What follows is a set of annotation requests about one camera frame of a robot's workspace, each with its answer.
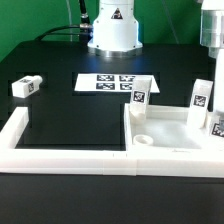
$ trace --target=white block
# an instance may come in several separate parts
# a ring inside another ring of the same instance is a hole
[[[12,83],[12,94],[15,97],[26,98],[39,90],[41,76],[26,76]]]
[[[28,121],[28,108],[17,107],[1,131],[0,149],[14,149]]]

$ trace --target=black cable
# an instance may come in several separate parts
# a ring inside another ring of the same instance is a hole
[[[89,15],[86,10],[85,0],[79,0],[79,6],[81,11],[81,23],[90,24]]]
[[[56,32],[56,31],[66,30],[66,29],[77,29],[77,28],[92,30],[91,26],[88,27],[88,26],[85,26],[85,24],[84,24],[84,26],[83,26],[83,24],[81,24],[81,25],[71,25],[71,26],[61,26],[61,27],[56,27],[56,28],[48,30],[47,32],[45,32],[45,33],[41,34],[40,36],[36,37],[35,40],[39,40],[40,41],[47,35],[53,35],[54,32]],[[80,33],[78,35],[90,36],[91,35],[91,31],[89,33]]]

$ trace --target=white tray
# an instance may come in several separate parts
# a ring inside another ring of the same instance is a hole
[[[224,139],[210,135],[207,119],[202,129],[189,128],[188,108],[168,106],[148,106],[147,119],[143,124],[131,123],[129,104],[125,105],[126,150],[167,149],[167,150],[224,150]],[[153,146],[134,145],[135,135],[148,135],[153,138]]]

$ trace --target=black table surface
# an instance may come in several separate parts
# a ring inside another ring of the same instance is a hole
[[[74,92],[78,73],[153,74],[150,104],[189,106],[194,81],[213,80],[214,61],[195,45],[145,45],[137,57],[91,55],[71,42],[28,41],[0,63],[0,130],[17,106],[30,122],[18,148],[125,150],[130,93]],[[41,75],[34,95],[11,83]],[[183,177],[0,175],[0,223],[224,223],[224,180]]]

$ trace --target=white cylinder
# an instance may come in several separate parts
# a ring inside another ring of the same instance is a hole
[[[153,138],[148,135],[135,135],[133,138],[134,145],[152,146],[153,142]]]
[[[224,114],[224,49],[219,50],[216,61],[213,111]]]

